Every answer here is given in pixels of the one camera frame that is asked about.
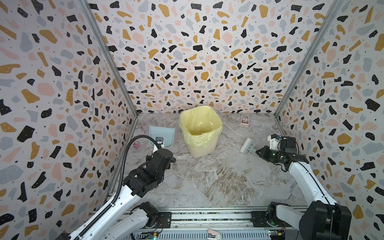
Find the teal plastic dustpan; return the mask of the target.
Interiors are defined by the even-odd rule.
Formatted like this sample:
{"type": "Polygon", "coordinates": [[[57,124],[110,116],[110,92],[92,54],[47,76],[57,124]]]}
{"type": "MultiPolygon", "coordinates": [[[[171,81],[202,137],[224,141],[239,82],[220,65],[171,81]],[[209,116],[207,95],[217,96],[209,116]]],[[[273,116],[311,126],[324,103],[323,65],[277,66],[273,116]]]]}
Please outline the teal plastic dustpan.
{"type": "Polygon", "coordinates": [[[171,147],[174,143],[175,128],[150,126],[149,136],[156,142],[161,141],[164,147],[171,147]]]}

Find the teal hand brush white bristles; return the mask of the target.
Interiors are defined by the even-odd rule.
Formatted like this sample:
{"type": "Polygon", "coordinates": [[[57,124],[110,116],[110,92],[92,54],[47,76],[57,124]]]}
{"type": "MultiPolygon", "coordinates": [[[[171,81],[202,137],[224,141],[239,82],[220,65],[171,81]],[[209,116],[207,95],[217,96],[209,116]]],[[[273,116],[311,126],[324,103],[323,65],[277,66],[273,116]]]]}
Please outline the teal hand brush white bristles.
{"type": "Polygon", "coordinates": [[[241,147],[240,152],[244,155],[252,154],[257,155],[257,150],[255,149],[255,142],[254,140],[247,138],[243,146],[241,147]]]}

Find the cream trash bin yellow bag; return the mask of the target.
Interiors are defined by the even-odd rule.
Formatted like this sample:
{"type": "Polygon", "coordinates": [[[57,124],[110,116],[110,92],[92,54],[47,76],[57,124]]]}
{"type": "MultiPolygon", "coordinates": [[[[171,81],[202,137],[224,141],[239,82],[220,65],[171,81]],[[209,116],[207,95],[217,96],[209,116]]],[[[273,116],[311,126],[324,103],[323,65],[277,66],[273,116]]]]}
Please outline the cream trash bin yellow bag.
{"type": "Polygon", "coordinates": [[[215,151],[223,130],[223,123],[212,107],[200,106],[182,112],[179,124],[184,142],[194,158],[200,158],[215,151]]]}

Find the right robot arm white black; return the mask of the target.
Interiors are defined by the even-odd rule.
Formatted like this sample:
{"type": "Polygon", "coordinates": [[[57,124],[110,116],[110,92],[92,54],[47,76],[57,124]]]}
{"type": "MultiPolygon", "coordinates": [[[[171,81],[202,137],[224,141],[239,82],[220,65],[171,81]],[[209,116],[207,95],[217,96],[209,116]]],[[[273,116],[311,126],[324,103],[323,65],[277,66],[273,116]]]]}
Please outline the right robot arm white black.
{"type": "Polygon", "coordinates": [[[321,185],[307,158],[299,153],[296,139],[273,134],[268,136],[268,141],[269,145],[255,153],[294,177],[308,207],[302,213],[287,204],[271,202],[265,216],[267,223],[270,226],[288,224],[298,230],[303,240],[348,239],[351,211],[339,205],[321,185]]]}

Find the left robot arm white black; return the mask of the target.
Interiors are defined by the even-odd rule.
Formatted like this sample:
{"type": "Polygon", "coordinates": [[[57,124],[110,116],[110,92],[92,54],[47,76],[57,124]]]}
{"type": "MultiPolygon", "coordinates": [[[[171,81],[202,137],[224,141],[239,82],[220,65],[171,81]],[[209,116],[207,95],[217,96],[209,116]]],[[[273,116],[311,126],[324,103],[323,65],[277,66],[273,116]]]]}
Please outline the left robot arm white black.
{"type": "Polygon", "coordinates": [[[149,203],[136,209],[127,220],[117,225],[115,222],[148,192],[157,188],[164,180],[165,171],[175,162],[171,151],[156,150],[149,161],[129,173],[123,180],[121,190],[115,193],[95,215],[72,233],[62,233],[57,239],[117,240],[143,228],[156,214],[156,209],[149,203]]]}

